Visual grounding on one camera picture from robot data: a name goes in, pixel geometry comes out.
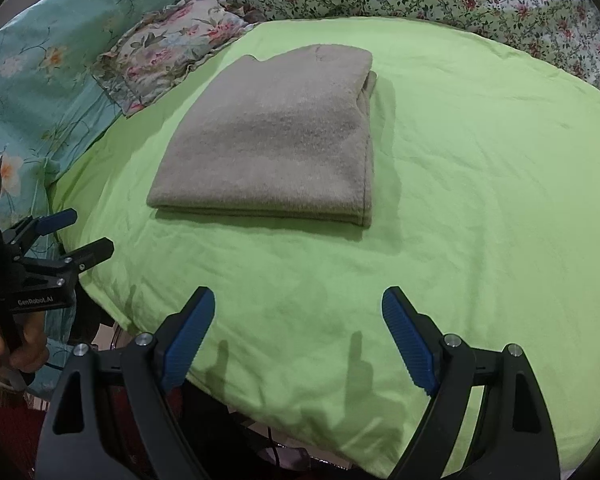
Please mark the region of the red sweater left forearm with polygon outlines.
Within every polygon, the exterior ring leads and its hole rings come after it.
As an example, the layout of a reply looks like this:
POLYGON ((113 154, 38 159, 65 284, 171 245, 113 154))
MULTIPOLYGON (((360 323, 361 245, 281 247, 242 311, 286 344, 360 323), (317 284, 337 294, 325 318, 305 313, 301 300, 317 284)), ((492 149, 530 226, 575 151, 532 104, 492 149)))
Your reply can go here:
POLYGON ((45 413, 0 387, 0 479, 33 479, 45 413))

